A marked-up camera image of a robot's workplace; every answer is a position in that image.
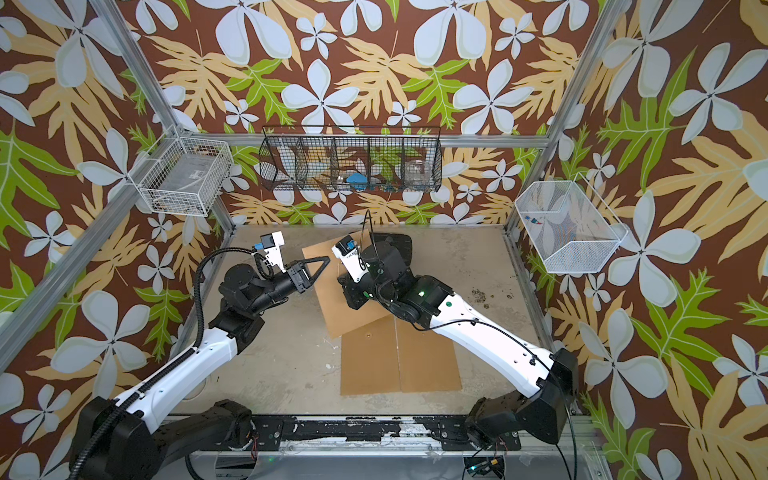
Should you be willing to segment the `brown file bag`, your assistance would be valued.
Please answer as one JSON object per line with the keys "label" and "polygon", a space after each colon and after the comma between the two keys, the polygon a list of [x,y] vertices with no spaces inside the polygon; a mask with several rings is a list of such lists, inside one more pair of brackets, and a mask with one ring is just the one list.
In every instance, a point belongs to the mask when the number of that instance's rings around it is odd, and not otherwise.
{"label": "brown file bag", "polygon": [[343,237],[344,234],[302,249],[306,259],[320,256],[328,256],[330,259],[329,265],[315,282],[313,290],[318,296],[331,338],[340,337],[382,318],[392,317],[387,310],[373,300],[368,301],[358,310],[347,305],[342,286],[337,281],[337,278],[347,270],[332,253],[332,247]]}
{"label": "brown file bag", "polygon": [[392,316],[383,317],[341,337],[342,396],[400,390],[394,322]]}
{"label": "brown file bag", "polygon": [[395,322],[401,391],[459,391],[462,383],[454,343],[436,332]]}

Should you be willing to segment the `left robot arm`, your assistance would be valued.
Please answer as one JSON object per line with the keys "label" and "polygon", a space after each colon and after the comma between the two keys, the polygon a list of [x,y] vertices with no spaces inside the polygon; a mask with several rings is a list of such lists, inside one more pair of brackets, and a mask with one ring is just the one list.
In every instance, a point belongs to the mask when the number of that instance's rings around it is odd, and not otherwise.
{"label": "left robot arm", "polygon": [[330,260],[321,256],[280,267],[254,248],[246,253],[255,262],[226,272],[218,287],[220,311],[210,323],[197,318],[191,346],[118,397],[98,397],[81,411],[71,444],[70,478],[151,479],[203,447],[247,443],[251,412],[234,401],[219,401],[178,421],[166,419],[211,373],[253,342],[266,311],[311,289]]}

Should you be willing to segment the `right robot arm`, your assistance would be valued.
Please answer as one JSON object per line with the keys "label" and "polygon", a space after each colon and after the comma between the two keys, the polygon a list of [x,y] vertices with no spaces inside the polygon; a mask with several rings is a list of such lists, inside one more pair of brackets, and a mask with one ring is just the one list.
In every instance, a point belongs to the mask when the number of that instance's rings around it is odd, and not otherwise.
{"label": "right robot arm", "polygon": [[352,309],[375,301],[421,332],[442,335],[493,367],[512,392],[479,399],[465,420],[471,442],[486,447],[520,430],[555,445],[577,393],[577,359],[552,352],[496,324],[455,290],[429,275],[415,275],[389,238],[361,248],[345,236],[332,248],[346,272],[338,282]]}

